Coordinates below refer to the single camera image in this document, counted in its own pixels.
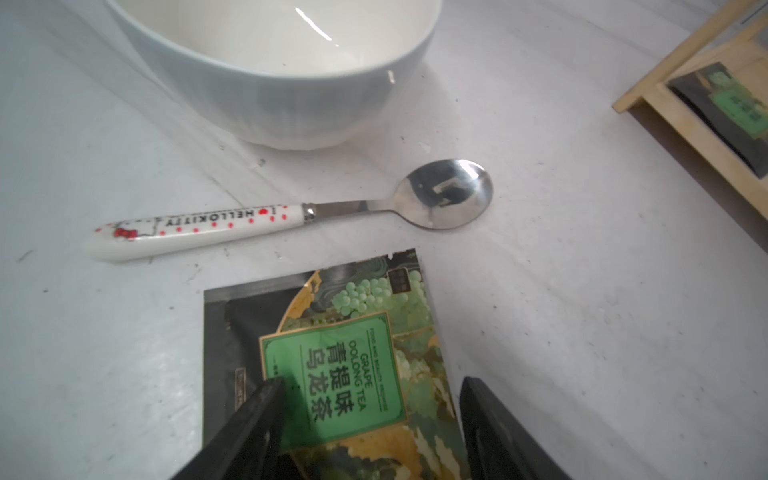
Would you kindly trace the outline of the green tea bag two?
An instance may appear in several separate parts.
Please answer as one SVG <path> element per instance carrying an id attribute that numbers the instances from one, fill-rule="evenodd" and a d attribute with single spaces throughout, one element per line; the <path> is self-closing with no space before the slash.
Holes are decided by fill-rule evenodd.
<path id="1" fill-rule="evenodd" d="M 767 105 L 722 63 L 677 77 L 668 87 L 757 178 L 767 175 Z"/>

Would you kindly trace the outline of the green tea bag one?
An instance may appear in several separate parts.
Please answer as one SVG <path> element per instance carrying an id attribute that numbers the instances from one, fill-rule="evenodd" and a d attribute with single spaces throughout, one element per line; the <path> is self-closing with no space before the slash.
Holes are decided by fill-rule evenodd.
<path id="1" fill-rule="evenodd" d="M 467 479 L 415 250 L 204 293 L 203 438 L 286 389 L 282 477 Z"/>

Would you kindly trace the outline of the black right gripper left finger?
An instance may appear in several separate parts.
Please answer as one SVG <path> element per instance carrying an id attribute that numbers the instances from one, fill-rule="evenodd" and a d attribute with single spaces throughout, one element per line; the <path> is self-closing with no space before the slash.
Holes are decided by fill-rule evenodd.
<path id="1" fill-rule="evenodd" d="M 273 479 L 285 425 L 282 378 L 264 381 L 173 480 Z"/>

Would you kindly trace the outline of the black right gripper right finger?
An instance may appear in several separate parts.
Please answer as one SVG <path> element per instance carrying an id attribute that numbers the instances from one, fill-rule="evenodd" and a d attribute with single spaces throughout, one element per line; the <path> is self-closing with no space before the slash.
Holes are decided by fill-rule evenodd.
<path id="1" fill-rule="evenodd" d="M 474 479 L 570 480 L 481 379 L 463 379 L 459 404 Z"/>

